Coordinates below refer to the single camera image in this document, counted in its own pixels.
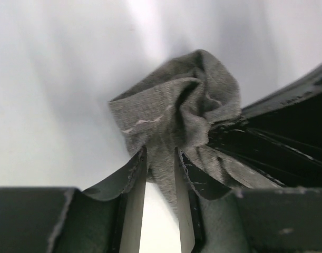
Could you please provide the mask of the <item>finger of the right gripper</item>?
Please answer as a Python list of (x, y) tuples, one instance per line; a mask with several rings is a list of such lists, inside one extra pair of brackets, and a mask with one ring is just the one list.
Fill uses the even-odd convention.
[(322, 188), (322, 64), (215, 124), (209, 146), (282, 187)]

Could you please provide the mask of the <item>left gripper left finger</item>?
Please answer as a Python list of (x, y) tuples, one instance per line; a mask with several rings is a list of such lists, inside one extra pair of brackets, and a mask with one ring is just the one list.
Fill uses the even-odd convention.
[(104, 180), (73, 187), (0, 187), (0, 252), (138, 252), (147, 150)]

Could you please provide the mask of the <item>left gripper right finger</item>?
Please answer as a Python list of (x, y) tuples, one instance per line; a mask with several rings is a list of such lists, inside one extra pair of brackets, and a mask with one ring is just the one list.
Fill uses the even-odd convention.
[(230, 189), (174, 160), (182, 252), (322, 252), (322, 188)]

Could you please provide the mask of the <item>grey cloth napkin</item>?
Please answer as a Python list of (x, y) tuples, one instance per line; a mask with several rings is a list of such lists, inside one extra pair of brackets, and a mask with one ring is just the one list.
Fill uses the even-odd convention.
[(227, 187), (271, 188), (279, 184), (208, 147), (215, 123), (241, 113), (236, 79), (211, 53), (196, 50), (171, 59), (109, 102), (129, 154), (148, 152), (148, 178), (177, 210), (174, 150)]

